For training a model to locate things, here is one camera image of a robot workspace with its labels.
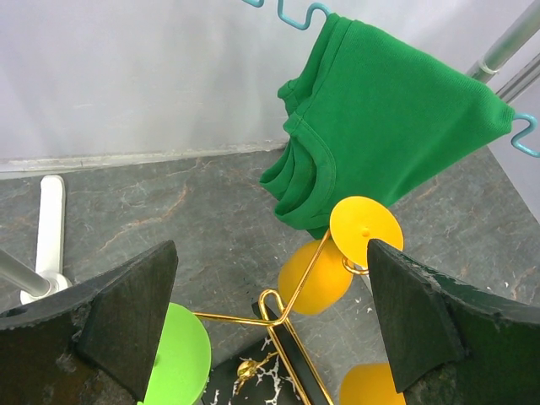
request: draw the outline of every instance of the marble surface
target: marble surface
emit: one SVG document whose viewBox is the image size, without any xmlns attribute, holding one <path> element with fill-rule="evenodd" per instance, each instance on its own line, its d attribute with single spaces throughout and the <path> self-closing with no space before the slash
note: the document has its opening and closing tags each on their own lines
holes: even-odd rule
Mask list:
<svg viewBox="0 0 540 405">
<path fill-rule="evenodd" d="M 80 283 L 172 239 L 180 258 L 173 301 L 194 311 L 252 316 L 251 302 L 276 286 L 282 264 L 310 240 L 275 219 L 275 201 L 258 185 L 278 156 L 257 152 L 62 175 L 65 273 Z M 0 181 L 0 248 L 32 267 L 39 199 L 39 177 Z M 487 149 L 391 209 L 410 256 L 479 288 L 540 304 L 540 225 Z M 0 310 L 18 303 L 18 291 L 0 280 Z M 293 318 L 334 397 L 352 366 L 386 358 L 373 300 L 359 278 L 321 315 Z M 265 334 L 205 324 L 215 364 Z"/>
<path fill-rule="evenodd" d="M 224 361 L 212 370 L 201 402 L 207 405 L 302 405 L 284 362 L 273 355 L 276 352 L 272 339 L 265 337 Z M 257 367 L 251 379 L 238 381 L 236 371 L 243 361 L 260 363 L 264 359 L 268 362 Z"/>
</svg>

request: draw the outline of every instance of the green round cup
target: green round cup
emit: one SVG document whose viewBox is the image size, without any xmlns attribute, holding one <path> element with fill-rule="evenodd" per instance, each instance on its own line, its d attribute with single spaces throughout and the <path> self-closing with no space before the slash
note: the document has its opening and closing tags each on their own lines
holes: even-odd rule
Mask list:
<svg viewBox="0 0 540 405">
<path fill-rule="evenodd" d="M 169 303 L 146 397 L 139 405 L 194 404 L 206 386 L 211 357 L 201 321 L 183 306 Z"/>
</svg>

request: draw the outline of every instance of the gold metal stand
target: gold metal stand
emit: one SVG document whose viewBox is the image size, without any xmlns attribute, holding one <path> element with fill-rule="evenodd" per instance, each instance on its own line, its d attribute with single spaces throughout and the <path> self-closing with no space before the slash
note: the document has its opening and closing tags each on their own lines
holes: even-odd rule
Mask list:
<svg viewBox="0 0 540 405">
<path fill-rule="evenodd" d="M 302 275 L 302 278 L 300 279 L 298 285 L 296 286 L 296 290 L 294 291 L 289 303 L 287 305 L 284 305 L 281 296 L 279 295 L 279 292 L 275 289 L 265 289 L 262 291 L 261 295 L 259 296 L 259 309 L 261 310 L 262 314 L 262 320 L 260 319 L 251 319 L 251 318 L 242 318 L 238 316 L 229 316 L 229 315 L 218 315 L 218 314 L 208 314 L 205 312 L 195 312 L 195 315 L 197 315 L 199 318 L 202 319 L 208 319 L 210 321 L 223 321 L 223 322 L 231 322 L 231 323 L 240 323 L 244 325 L 256 325 L 256 326 L 262 326 L 266 327 L 268 330 L 268 335 L 273 341 L 274 346 L 278 350 L 279 357 L 283 361 L 283 364 L 285 365 L 285 368 L 289 372 L 291 378 L 293 379 L 294 385 L 296 386 L 296 389 L 298 390 L 298 393 L 300 395 L 300 398 L 302 399 L 302 402 L 305 405 L 311 405 L 311 402 L 309 398 L 307 397 L 307 394 L 305 392 L 304 387 L 300 383 L 298 376 L 294 372 L 293 366 L 287 356 L 287 354 L 284 351 L 284 348 L 282 344 L 279 342 L 278 336 L 276 332 L 273 330 L 274 327 L 279 325 L 284 325 L 287 328 L 287 331 L 290 333 L 290 335 L 295 340 L 296 344 L 300 348 L 300 351 L 302 355 L 304 356 L 307 364 L 309 365 L 311 372 L 313 373 L 313 376 L 316 378 L 317 383 L 321 387 L 322 392 L 324 393 L 324 396 L 328 400 L 328 403 L 333 405 L 333 401 L 330 397 L 330 394 L 328 393 L 328 390 L 325 388 L 321 377 L 316 371 L 315 366 L 313 365 L 313 362 L 311 361 L 307 351 L 305 350 L 304 345 L 300 341 L 300 338 L 298 334 L 296 333 L 295 329 L 293 328 L 293 325 L 289 319 L 290 312 L 293 310 L 293 305 L 295 301 L 298 299 L 298 296 L 300 295 L 300 291 L 304 288 L 305 282 L 307 281 L 307 278 L 310 276 L 310 272 L 315 266 L 315 263 L 319 256 L 321 255 L 322 249 L 324 245 L 328 242 L 330 239 L 330 230 L 328 230 L 325 235 L 322 237 L 321 242 L 319 243 L 319 246 L 317 247 L 313 257 L 310 260 L 309 265 L 307 266 L 306 270 L 304 271 L 304 274 Z M 367 275 L 369 272 L 367 270 L 356 270 L 354 268 L 353 263 L 347 258 L 343 257 L 343 266 L 350 271 L 353 274 L 362 274 Z M 276 300 L 276 304 L 278 306 L 280 316 L 278 319 L 271 321 L 268 317 L 267 308 L 265 305 L 265 300 L 269 295 L 273 295 L 274 299 Z"/>
</svg>

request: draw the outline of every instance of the blue hanger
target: blue hanger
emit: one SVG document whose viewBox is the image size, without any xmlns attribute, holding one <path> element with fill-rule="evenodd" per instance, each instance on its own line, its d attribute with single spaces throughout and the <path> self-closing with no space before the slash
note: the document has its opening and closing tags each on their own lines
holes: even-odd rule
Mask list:
<svg viewBox="0 0 540 405">
<path fill-rule="evenodd" d="M 244 3 L 248 3 L 253 7 L 262 7 L 264 5 L 264 0 L 242 0 Z M 313 16 L 313 12 L 315 10 L 321 10 L 327 17 L 330 15 L 330 9 L 325 6 L 324 4 L 320 3 L 312 3 L 308 9 L 307 13 L 305 15 L 305 22 L 303 24 L 297 23 L 293 19 L 290 19 L 284 14 L 284 0 L 278 0 L 278 17 L 281 19 L 284 23 L 295 27 L 297 30 L 307 30 L 310 28 L 311 25 L 311 17 Z"/>
<path fill-rule="evenodd" d="M 537 129 L 538 122 L 537 119 L 534 116 L 530 116 L 528 114 L 516 114 L 514 116 L 514 121 L 516 120 L 525 120 L 529 122 L 529 125 L 527 128 L 522 130 L 521 132 L 517 133 L 512 137 L 512 146 L 516 149 L 519 149 L 524 154 L 528 154 L 529 156 L 532 156 L 533 158 L 540 158 L 540 152 L 534 151 L 532 149 L 529 149 L 527 146 L 521 144 L 519 141 L 523 137 L 526 137 L 529 133 Z"/>
</svg>

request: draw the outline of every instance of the white backdrop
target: white backdrop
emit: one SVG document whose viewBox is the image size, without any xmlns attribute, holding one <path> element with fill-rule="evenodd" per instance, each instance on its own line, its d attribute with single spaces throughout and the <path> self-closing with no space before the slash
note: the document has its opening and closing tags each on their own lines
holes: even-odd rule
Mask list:
<svg viewBox="0 0 540 405">
<path fill-rule="evenodd" d="M 310 2 L 285 8 L 303 20 Z M 465 72 L 531 0 L 326 2 Z M 298 31 L 278 19 L 276 4 L 0 2 L 0 170 L 14 159 L 211 153 L 284 140 L 276 92 L 304 66 L 324 17 Z"/>
<path fill-rule="evenodd" d="M 518 111 L 526 111 L 540 118 L 540 79 L 527 89 L 514 103 Z M 526 127 L 525 122 L 516 123 L 515 131 Z M 491 144 L 491 151 L 506 174 L 521 194 L 525 204 L 536 220 L 540 222 L 540 159 L 523 154 L 511 146 L 513 134 L 497 139 Z M 528 148 L 540 150 L 540 131 L 531 133 L 521 140 Z"/>
</svg>

